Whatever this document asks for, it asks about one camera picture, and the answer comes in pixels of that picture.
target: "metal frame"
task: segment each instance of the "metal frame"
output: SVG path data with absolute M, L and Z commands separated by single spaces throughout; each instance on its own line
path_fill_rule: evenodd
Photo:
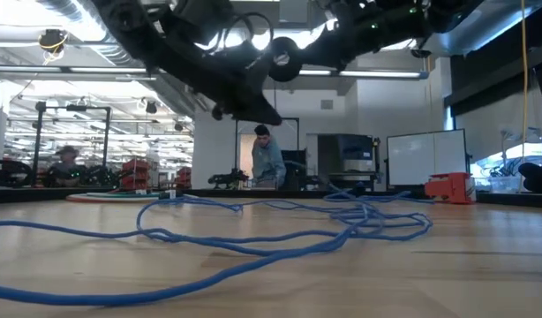
M 35 150 L 34 150 L 34 163 L 32 170 L 34 177 L 32 178 L 32 186 L 35 186 L 38 174 L 38 163 L 40 160 L 40 145 L 41 145 L 41 128 L 43 123 L 43 113 L 46 110 L 67 110 L 67 111 L 87 111 L 87 106 L 66 106 L 66 107 L 48 107 L 45 102 L 37 102 L 35 106 L 38 110 L 38 121 L 35 132 Z M 102 150 L 102 167 L 106 167 L 106 155 L 109 149 L 109 130 L 110 130 L 110 117 L 112 109 L 110 107 L 93 107 L 93 110 L 106 110 L 105 131 L 104 131 L 104 149 Z
M 282 117 L 282 120 L 294 120 L 297 122 L 297 151 L 300 150 L 300 118 L 299 117 Z M 235 146 L 234 146 L 234 168 L 237 169 L 237 123 L 239 120 L 236 120 L 236 129 L 234 130 Z

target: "light fixture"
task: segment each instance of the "light fixture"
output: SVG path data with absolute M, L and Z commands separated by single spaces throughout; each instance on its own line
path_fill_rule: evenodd
M 43 118 L 42 122 L 64 122 L 64 123 L 100 123 L 104 122 L 104 119 L 91 119 L 89 116 L 86 116 L 88 119 L 78 119 L 78 118 Z M 37 117 L 9 117 L 7 119 L 9 122 L 33 122 L 37 121 Z M 111 119 L 110 123 L 126 123 L 126 124 L 167 124 L 172 123 L 173 119 Z
M 341 71 L 340 76 L 359 78 L 419 79 L 421 72 Z
M 108 74 L 143 74 L 146 69 L 140 67 L 70 67 L 72 72 L 108 73 Z
M 139 74 L 148 76 L 145 68 L 129 67 L 69 67 L 62 66 L 15 66 L 0 65 L 0 72 L 46 72 L 46 73 L 107 73 L 107 74 Z M 399 72 L 382 70 L 355 70 L 355 71 L 330 71 L 330 70 L 301 70 L 300 76 L 328 76 L 328 77 L 352 77 L 361 79 L 404 79 L 423 80 L 428 77 L 428 72 Z
M 111 119 L 110 123 L 127 123 L 127 124 L 159 124 L 157 119 Z
M 330 76 L 332 71 L 328 70 L 300 70 L 298 75 L 301 76 Z
M 36 135 L 35 132 L 6 132 L 6 136 L 14 137 L 14 136 L 32 136 L 34 137 Z M 86 137 L 104 137 L 103 133 L 76 133 L 76 132 L 42 132 L 42 137 L 54 137 L 54 138 L 67 138 L 67 137 L 74 137 L 74 138 L 86 138 Z M 139 133 L 110 133 L 109 138 L 113 140 L 136 140 L 136 139 L 189 139 L 191 138 L 188 134 L 150 134 L 148 136 L 144 136 L 143 134 Z
M 155 102 L 147 102 L 146 113 L 148 114 L 157 113 L 157 106 L 155 106 Z

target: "yellow cable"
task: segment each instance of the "yellow cable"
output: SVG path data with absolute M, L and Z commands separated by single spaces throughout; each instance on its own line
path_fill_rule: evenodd
M 526 52 L 526 3 L 525 0 L 520 0 L 522 8 L 522 60 L 523 60 L 523 76 L 524 76 L 524 108 L 523 108 L 523 130 L 522 130 L 522 163 L 525 162 L 525 146 L 526 143 L 526 131 L 528 130 L 528 54 Z M 518 192 L 522 191 L 522 175 L 520 176 L 520 185 Z

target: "overhead rig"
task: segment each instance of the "overhead rig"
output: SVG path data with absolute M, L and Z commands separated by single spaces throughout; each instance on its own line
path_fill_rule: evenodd
M 179 1 L 144 5 L 140 0 L 93 0 L 104 23 L 119 43 L 142 61 L 149 72 L 162 69 L 197 93 L 215 101 L 213 117 L 231 114 L 237 120 L 279 125 L 281 116 L 262 93 L 267 76 L 277 81 L 295 79 L 304 64 L 332 67 L 338 72 L 357 56 L 382 47 L 419 39 L 418 57 L 432 33 L 456 27 L 483 0 L 333 0 L 324 6 L 336 18 L 318 39 L 300 49 L 288 37 L 274 38 L 272 24 L 258 12 L 238 13 L 230 0 Z M 269 44 L 252 44 L 251 17 L 269 24 Z M 220 48 L 238 22 L 249 36 L 234 47 Z M 161 25 L 163 34 L 154 23 Z M 216 44 L 208 49 L 216 38 Z M 275 60 L 288 56 L 286 64 Z

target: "black robotic arm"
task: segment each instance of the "black robotic arm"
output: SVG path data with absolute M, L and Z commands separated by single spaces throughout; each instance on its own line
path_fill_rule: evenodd
M 293 80 L 304 64 L 343 71 L 359 55 L 453 29 L 483 0 L 333 0 L 325 9 L 337 18 L 335 27 L 324 28 L 308 47 L 299 49 L 286 37 L 273 39 L 271 27 L 273 40 L 263 50 L 252 45 L 249 18 L 267 18 L 257 12 L 239 14 L 230 0 L 181 0 L 174 8 L 145 6 L 140 0 L 92 1 L 110 32 L 150 72 L 161 68 L 215 101 L 215 119 L 231 114 L 238 120 L 279 125 L 281 116 L 262 93 L 267 76 Z M 225 41 L 239 21 L 251 36 L 236 47 L 218 50 L 220 40 Z M 196 44 L 208 45 L 215 37 L 213 49 Z M 285 54 L 287 64 L 275 63 Z

